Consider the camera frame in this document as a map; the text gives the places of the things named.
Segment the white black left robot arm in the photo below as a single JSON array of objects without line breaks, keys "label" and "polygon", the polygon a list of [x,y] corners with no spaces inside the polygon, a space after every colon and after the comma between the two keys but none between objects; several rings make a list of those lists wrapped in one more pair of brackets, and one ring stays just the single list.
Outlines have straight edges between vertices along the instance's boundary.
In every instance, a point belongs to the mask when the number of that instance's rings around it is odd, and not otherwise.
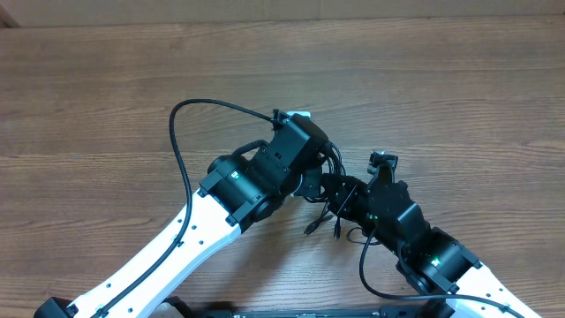
[{"label": "white black left robot arm", "polygon": [[115,274],[75,300],[50,298],[42,317],[148,317],[207,258],[270,217],[319,165],[324,143],[256,142],[215,159],[170,223]]}]

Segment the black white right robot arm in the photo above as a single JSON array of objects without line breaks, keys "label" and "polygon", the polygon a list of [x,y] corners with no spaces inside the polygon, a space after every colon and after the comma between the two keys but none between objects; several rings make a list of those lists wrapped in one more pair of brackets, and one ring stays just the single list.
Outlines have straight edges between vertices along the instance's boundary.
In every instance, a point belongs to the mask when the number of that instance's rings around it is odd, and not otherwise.
[{"label": "black white right robot arm", "polygon": [[476,254],[445,231],[431,226],[403,181],[376,176],[365,183],[350,176],[321,179],[328,206],[359,225],[369,246],[377,240],[397,258],[396,268],[415,290],[397,301],[423,301],[421,317],[534,317],[536,312],[509,291]]}]

